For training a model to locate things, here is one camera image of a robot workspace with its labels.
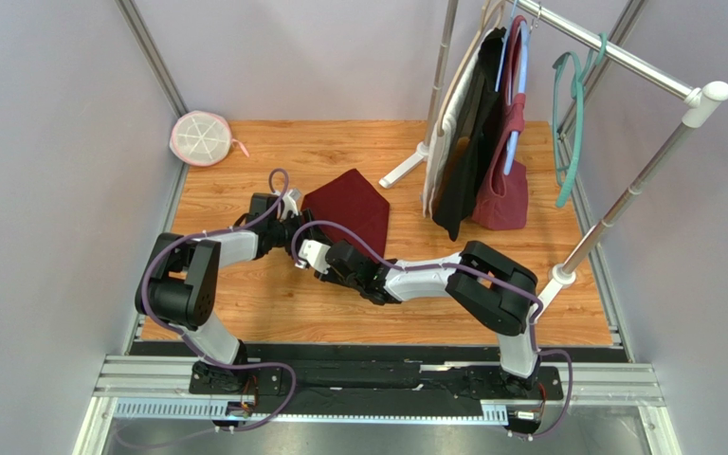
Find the white wall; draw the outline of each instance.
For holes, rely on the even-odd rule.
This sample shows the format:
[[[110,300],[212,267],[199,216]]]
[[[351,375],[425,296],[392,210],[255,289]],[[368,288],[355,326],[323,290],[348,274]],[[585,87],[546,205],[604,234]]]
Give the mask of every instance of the white wall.
[[[632,52],[695,85],[728,82],[728,8],[650,2]],[[587,106],[581,176],[601,215],[684,108],[614,67]],[[728,453],[728,101],[603,242],[639,360],[652,361],[687,454]]]
[[[426,119],[428,114],[446,0],[136,3],[190,109],[229,119]],[[448,80],[473,38],[482,3],[460,1]],[[544,3],[583,27],[610,31],[626,0]],[[528,119],[551,117],[552,63],[565,50],[586,52],[556,30],[535,31]],[[568,90],[561,93],[565,110]]]
[[[70,453],[175,174],[114,2],[0,1],[0,454]]]

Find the dark red fabric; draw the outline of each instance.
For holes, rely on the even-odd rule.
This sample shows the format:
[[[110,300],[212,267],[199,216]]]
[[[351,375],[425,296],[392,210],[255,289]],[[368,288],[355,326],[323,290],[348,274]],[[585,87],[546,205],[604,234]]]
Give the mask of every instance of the dark red fabric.
[[[506,93],[506,83],[510,74],[517,74],[520,60],[519,27],[523,17],[513,21],[507,48],[507,62],[502,74],[500,90]],[[516,94],[508,106],[504,118],[499,144],[493,153],[490,168],[482,181],[476,195],[476,207],[471,218],[488,229],[510,230],[521,229],[527,225],[527,209],[529,207],[529,189],[527,186],[527,168],[519,162],[513,163],[509,175],[504,175],[504,163],[507,160],[507,140],[510,134],[524,131],[524,104],[526,96]]]
[[[305,194],[302,209],[310,209],[317,220],[333,221],[349,228],[376,253],[384,255],[390,225],[390,203],[358,170],[350,169],[327,185]],[[334,242],[346,240],[351,245],[358,245],[349,235],[337,229],[321,229]]]

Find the wooden tabletop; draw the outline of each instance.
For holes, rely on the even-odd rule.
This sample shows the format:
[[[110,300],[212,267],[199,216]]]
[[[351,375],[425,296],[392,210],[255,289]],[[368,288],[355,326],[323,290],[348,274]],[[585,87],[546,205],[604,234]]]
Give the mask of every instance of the wooden tabletop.
[[[538,275],[562,262],[580,239],[571,202],[555,207],[549,125],[530,122],[521,135],[517,159],[527,166],[530,207],[527,227],[490,231],[466,220],[459,240],[423,218],[421,165],[393,188],[378,180],[409,156],[422,140],[422,121],[235,121],[233,135],[251,153],[233,150],[210,168],[191,167],[173,223],[173,232],[192,233],[231,226],[247,212],[253,192],[268,192],[273,168],[286,168],[292,187],[305,194],[356,168],[391,204],[387,258],[424,260],[461,251],[480,240]],[[283,251],[220,272],[215,312],[244,341],[423,343],[492,345],[496,338],[451,298],[420,299],[376,306],[352,289],[319,282]],[[540,344],[610,345],[608,324],[588,263],[577,283],[563,291],[537,326]],[[148,321],[144,339],[172,338]]]

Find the gray floor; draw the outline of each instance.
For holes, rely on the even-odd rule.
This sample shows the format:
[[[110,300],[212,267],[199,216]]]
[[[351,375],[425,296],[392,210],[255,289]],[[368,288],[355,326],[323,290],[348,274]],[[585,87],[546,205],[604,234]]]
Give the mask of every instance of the gray floor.
[[[554,417],[559,409],[552,409]],[[135,444],[155,444],[209,428],[186,420],[116,421],[120,437]],[[273,423],[230,435],[208,434],[186,443],[137,451],[110,441],[108,455],[154,454],[647,454],[638,410],[574,408],[556,433],[532,443],[508,438],[503,428],[428,425]]]

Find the garment rack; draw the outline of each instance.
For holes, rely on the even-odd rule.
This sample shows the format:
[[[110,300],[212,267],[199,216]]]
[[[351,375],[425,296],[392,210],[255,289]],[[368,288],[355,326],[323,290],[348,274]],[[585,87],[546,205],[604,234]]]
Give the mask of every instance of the garment rack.
[[[434,85],[431,90],[431,102],[428,109],[424,141],[417,145],[414,154],[381,179],[380,184],[384,188],[390,188],[394,183],[419,166],[420,163],[426,161],[428,159],[428,146],[431,142],[431,135],[439,135],[439,133],[434,132],[434,126],[438,114],[437,110],[440,108],[440,92],[446,71],[448,48],[451,42],[451,32],[454,27],[458,5],[459,0],[448,0],[446,20],[443,28],[443,40],[440,43]],[[548,24],[585,46],[599,50],[602,45],[599,35],[584,29],[550,9],[544,8],[540,3],[532,0],[518,0],[518,7],[530,13],[535,21]],[[585,233],[569,257],[566,258],[565,262],[563,264],[557,264],[552,268],[549,274],[549,283],[544,287],[539,296],[543,301],[543,310],[546,310],[546,307],[549,306],[560,290],[569,287],[575,282],[576,275],[574,271],[577,269],[577,266],[589,256],[592,249],[599,244],[603,234],[616,223],[619,217],[622,216],[622,213],[642,193],[647,182],[662,168],[667,159],[681,147],[692,132],[696,131],[706,122],[723,101],[728,100],[728,83],[726,82],[709,82],[703,88],[693,87],[670,76],[663,70],[645,62],[613,43],[606,44],[605,55],[607,59],[620,64],[637,76],[652,82],[665,92],[677,97],[689,109],[683,115],[681,123],[679,123],[669,138],[659,148],[656,154],[650,158],[647,164],[645,164],[633,182],[619,196],[608,212]]]

